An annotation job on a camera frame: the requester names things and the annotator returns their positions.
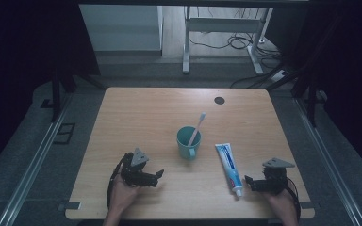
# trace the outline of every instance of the mug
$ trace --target mug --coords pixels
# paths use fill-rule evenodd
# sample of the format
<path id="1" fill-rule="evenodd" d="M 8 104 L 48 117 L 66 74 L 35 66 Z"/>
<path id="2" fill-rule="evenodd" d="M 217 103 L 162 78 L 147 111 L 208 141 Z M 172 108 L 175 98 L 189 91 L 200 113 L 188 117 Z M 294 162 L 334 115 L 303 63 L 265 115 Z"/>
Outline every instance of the mug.
<path id="1" fill-rule="evenodd" d="M 193 160 L 196 157 L 196 152 L 198 151 L 199 145 L 201 144 L 201 132 L 196 133 L 195 139 L 192 141 L 192 144 L 188 146 L 189 140 L 192 137 L 193 131 L 195 130 L 192 126 L 184 126 L 178 130 L 177 133 L 177 143 L 178 151 L 180 155 L 188 160 Z"/>

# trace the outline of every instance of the blue and white toothpaste tube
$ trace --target blue and white toothpaste tube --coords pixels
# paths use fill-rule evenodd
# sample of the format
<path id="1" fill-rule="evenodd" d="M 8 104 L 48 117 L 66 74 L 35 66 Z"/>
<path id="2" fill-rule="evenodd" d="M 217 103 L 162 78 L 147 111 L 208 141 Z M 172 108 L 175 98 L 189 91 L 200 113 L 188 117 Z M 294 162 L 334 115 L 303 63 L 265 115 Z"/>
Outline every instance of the blue and white toothpaste tube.
<path id="1" fill-rule="evenodd" d="M 242 196 L 242 182 L 239 179 L 237 166 L 235 165 L 234 157 L 231 151 L 231 144 L 223 143 L 216 144 L 217 152 L 222 159 L 222 164 L 224 165 L 225 173 L 227 176 L 227 181 L 232 187 L 238 197 Z"/>

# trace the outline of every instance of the light wood tabletop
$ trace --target light wood tabletop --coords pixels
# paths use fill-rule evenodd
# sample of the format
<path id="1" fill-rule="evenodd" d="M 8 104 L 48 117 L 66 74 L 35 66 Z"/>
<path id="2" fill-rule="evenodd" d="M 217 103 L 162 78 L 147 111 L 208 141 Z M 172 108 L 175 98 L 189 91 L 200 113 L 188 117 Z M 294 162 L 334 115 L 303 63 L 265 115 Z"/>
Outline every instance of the light wood tabletop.
<path id="1" fill-rule="evenodd" d="M 223 97 L 222 105 L 215 103 Z M 178 129 L 196 126 L 202 112 L 202 141 L 195 160 L 180 157 Z M 264 179 L 262 163 L 273 157 L 296 162 L 264 89 L 109 88 L 99 110 L 70 202 L 67 218 L 105 218 L 111 173 L 125 153 L 140 148 L 150 160 L 144 172 L 164 170 L 157 187 L 144 187 L 123 214 L 126 219 L 274 218 L 257 192 L 243 183 L 238 199 L 227 184 L 217 143 L 230 143 L 239 171 Z M 288 177 L 300 202 L 310 202 L 298 167 Z M 302 218 L 314 217 L 303 209 Z"/>

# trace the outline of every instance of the gray floor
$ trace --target gray floor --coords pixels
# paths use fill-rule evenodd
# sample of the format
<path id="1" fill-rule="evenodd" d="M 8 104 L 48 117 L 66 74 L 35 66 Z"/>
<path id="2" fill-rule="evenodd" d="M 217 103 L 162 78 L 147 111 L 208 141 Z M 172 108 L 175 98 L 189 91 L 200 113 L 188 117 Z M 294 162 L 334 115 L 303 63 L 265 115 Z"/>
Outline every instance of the gray floor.
<path id="1" fill-rule="evenodd" d="M 98 55 L 98 61 L 103 75 L 94 78 L 107 86 L 117 87 L 229 88 L 234 81 L 254 74 L 246 56 L 193 57 L 189 75 L 182 74 L 181 57 L 127 56 L 119 60 L 118 56 Z M 66 219 L 64 211 L 59 207 L 70 198 L 104 91 L 77 76 L 75 80 L 78 88 L 63 120 L 64 123 L 75 123 L 74 134 L 69 144 L 51 146 L 14 225 L 80 223 L 78 220 Z M 238 83 L 236 88 L 245 88 L 251 83 L 251 80 L 246 80 Z M 271 99 L 316 209 L 316 216 L 301 220 L 301 225 L 353 225 L 304 126 L 299 108 L 289 94 L 292 85 L 286 84 L 272 91 Z M 45 84 L 35 90 L 34 104 L 0 156 L 0 216 L 50 126 L 51 109 L 40 108 L 44 99 L 51 99 L 50 88 L 50 84 Z M 328 119 L 321 105 L 317 107 L 316 120 L 322 140 L 362 212 L 362 161 Z M 56 140 L 62 140 L 62 137 L 57 136 Z M 84 223 L 99 225 L 100 222 Z M 156 221 L 128 223 L 165 224 Z M 217 221 L 216 225 L 227 223 Z M 250 225 L 246 221 L 234 223 Z M 191 223 L 196 224 L 204 225 L 203 222 Z"/>

